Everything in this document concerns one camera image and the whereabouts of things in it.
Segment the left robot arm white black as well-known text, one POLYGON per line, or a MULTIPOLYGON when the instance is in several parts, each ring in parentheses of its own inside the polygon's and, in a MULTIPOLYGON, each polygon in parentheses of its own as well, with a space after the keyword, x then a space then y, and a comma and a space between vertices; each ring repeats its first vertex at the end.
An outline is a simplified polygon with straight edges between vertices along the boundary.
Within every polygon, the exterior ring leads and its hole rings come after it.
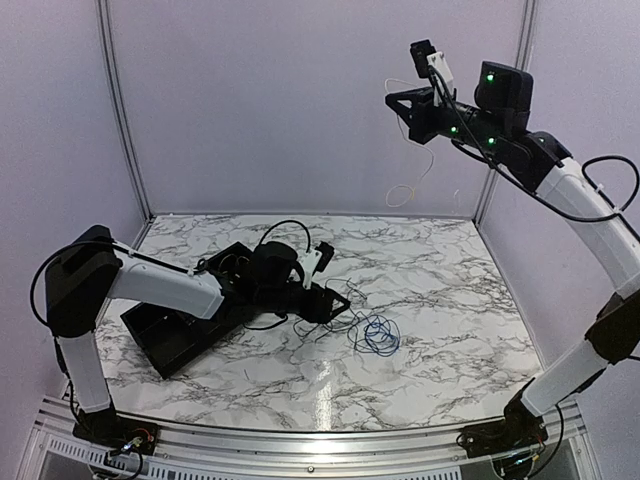
POLYGON ((29 301, 44 287, 45 310, 34 317, 49 329, 81 422, 113 424, 117 413, 97 349, 97 318, 109 300, 134 302, 124 322, 164 378, 230 331, 262 314, 326 325, 351 306, 315 282, 333 247, 308 244, 302 253, 261 238, 236 242, 191 268, 173 265, 117 242, 94 225, 52 253, 33 274, 29 301))

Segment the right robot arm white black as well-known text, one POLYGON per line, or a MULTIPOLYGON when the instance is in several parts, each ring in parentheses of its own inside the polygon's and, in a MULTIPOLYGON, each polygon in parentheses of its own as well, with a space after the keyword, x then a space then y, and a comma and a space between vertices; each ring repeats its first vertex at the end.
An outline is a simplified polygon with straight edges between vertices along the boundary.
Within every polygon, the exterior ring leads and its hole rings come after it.
POLYGON ((639 236, 555 137, 528 130, 530 74, 484 62, 475 103, 467 105, 455 99, 448 73, 432 61, 419 60, 416 69, 428 86, 385 97, 407 125, 410 140, 425 145, 443 136, 457 148, 476 149, 475 159, 566 220, 613 285, 612 297, 583 340, 527 384, 504 411, 510 422, 539 419, 608 366, 630 358, 638 346, 639 236))

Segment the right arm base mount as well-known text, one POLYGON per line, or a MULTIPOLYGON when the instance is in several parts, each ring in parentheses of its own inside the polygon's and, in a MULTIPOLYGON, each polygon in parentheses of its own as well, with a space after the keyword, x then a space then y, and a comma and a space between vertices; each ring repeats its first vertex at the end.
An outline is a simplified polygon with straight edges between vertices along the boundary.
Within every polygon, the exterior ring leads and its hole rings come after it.
POLYGON ((468 425, 461 429, 456 444, 468 458, 495 455, 542 444, 548 439, 541 416, 535 416, 522 402, 519 391, 505 406, 503 418, 468 425))

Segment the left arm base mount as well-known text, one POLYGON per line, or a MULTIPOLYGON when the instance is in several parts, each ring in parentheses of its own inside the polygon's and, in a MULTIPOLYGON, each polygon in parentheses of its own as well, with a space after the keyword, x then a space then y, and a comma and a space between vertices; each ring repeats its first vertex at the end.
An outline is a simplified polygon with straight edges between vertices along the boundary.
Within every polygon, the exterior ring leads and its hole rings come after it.
POLYGON ((152 455, 159 438, 158 424, 119 415, 115 410, 76 414, 73 436, 119 453, 152 455))

